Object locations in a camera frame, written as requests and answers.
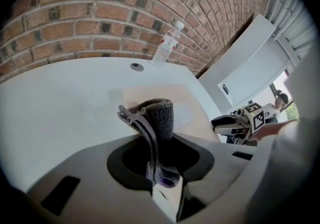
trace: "white countertop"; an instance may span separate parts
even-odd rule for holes
[[[144,71],[130,64],[137,62]],[[194,120],[177,132],[218,141],[210,120],[221,115],[184,66],[131,58],[85,58],[46,65],[0,85],[0,163],[9,182],[27,191],[42,175],[86,147],[135,134],[118,106],[152,98],[187,102]]]

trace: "tree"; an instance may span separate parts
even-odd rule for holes
[[[299,112],[294,102],[287,109],[285,109],[285,111],[288,120],[294,120],[299,118]]]

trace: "towel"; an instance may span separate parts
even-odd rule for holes
[[[167,99],[152,99],[136,107],[119,106],[118,116],[141,133],[150,150],[146,178],[165,188],[174,188],[180,174],[172,162],[171,139],[174,131],[174,105]]]

